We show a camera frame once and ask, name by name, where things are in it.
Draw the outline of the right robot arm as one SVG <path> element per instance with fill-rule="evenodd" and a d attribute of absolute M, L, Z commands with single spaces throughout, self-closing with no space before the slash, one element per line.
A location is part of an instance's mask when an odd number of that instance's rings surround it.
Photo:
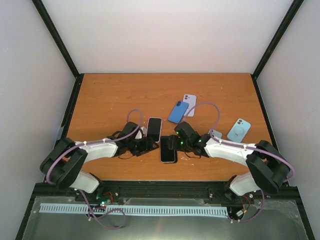
<path fill-rule="evenodd" d="M 247 173 L 229 180 L 226 191 L 233 195 L 243 196 L 259 190 L 276 194 L 282 184 L 289 181 L 288 175 L 295 173 L 293 167 L 268 141 L 236 143 L 216 137 L 212 131 L 199 135 L 185 121 L 174 130 L 176 134 L 170 135 L 165 144 L 169 150 L 193 153 L 198 157 L 220 158 L 248 168 Z"/>

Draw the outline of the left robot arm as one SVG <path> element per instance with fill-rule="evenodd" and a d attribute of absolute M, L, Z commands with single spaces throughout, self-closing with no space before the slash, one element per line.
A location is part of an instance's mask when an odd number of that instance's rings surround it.
<path fill-rule="evenodd" d="M 139 157 L 159 148 L 147 129 L 134 122 L 127 122 L 121 131 L 96 141 L 73 141 L 62 138 L 39 169 L 46 182 L 60 189 L 74 188 L 86 192 L 92 201 L 103 198 L 101 181 L 91 173 L 82 171 L 85 163 L 102 158 L 120 157 L 126 152 Z"/>

